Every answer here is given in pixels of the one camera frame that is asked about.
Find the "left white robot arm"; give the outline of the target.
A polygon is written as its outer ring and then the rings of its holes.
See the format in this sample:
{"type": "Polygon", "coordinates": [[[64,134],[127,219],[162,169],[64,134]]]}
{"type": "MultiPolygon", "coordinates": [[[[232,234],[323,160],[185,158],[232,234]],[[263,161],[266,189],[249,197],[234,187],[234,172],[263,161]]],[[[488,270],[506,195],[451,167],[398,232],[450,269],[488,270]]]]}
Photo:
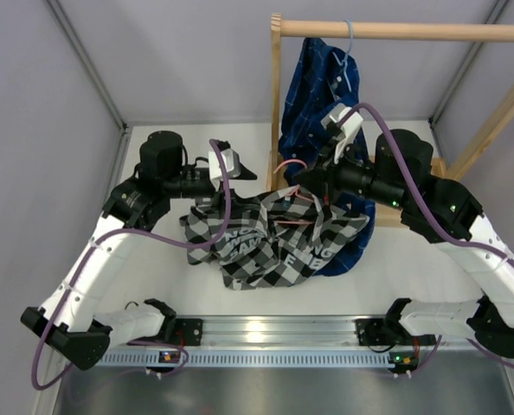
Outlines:
{"type": "Polygon", "coordinates": [[[97,309],[132,250],[153,237],[153,227],[169,213],[172,200],[209,199],[224,208],[230,181],[257,177],[224,141],[212,141],[203,161],[203,167],[189,163],[183,139],[173,131],[149,135],[133,175],[112,190],[74,267],[42,305],[22,313],[22,324],[42,344],[88,370],[116,346],[137,339],[158,345],[173,340],[176,313],[162,301],[149,299],[106,314],[97,309]]]}

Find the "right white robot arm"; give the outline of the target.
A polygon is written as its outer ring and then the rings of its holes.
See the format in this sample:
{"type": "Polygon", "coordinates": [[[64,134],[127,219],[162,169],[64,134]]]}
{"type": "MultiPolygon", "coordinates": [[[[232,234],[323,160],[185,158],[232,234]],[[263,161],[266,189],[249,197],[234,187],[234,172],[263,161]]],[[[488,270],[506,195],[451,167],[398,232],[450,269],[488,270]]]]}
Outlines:
{"type": "Polygon", "coordinates": [[[432,158],[432,146],[413,132],[389,130],[376,140],[373,161],[358,159],[354,144],[340,155],[329,144],[292,179],[316,196],[350,194],[399,210],[403,225],[451,257],[481,289],[480,298],[466,302],[396,299],[382,323],[389,341],[450,335],[514,359],[514,258],[472,193],[432,174],[432,158]]]}

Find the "black white checkered shirt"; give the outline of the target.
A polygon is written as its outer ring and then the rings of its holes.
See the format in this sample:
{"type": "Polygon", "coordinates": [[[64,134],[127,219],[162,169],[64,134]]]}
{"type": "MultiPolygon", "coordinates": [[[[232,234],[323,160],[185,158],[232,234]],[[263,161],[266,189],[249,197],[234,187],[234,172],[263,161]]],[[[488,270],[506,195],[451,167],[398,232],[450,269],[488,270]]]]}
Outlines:
{"type": "Polygon", "coordinates": [[[228,227],[224,207],[196,205],[179,222],[188,243],[190,265],[210,264],[226,288],[249,291],[303,284],[369,224],[369,216],[327,206],[316,196],[296,196],[295,188],[248,198],[231,195],[228,227]]]}

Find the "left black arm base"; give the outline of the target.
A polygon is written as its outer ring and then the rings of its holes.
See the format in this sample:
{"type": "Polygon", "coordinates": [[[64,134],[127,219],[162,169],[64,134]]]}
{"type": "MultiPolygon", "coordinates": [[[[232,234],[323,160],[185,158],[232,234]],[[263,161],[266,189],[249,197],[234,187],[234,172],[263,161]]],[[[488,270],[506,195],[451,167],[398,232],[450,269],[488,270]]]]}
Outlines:
{"type": "Polygon", "coordinates": [[[198,318],[166,319],[151,341],[177,346],[200,346],[203,334],[203,320],[198,318]]]}

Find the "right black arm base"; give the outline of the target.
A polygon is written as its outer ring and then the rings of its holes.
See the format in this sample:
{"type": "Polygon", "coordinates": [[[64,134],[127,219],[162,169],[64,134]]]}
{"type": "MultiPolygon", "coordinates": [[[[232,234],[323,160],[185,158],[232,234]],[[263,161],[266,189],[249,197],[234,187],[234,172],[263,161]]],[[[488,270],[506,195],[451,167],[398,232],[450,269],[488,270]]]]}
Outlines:
{"type": "Polygon", "coordinates": [[[402,326],[387,318],[357,319],[356,329],[361,346],[394,347],[408,344],[408,337],[402,326]]]}

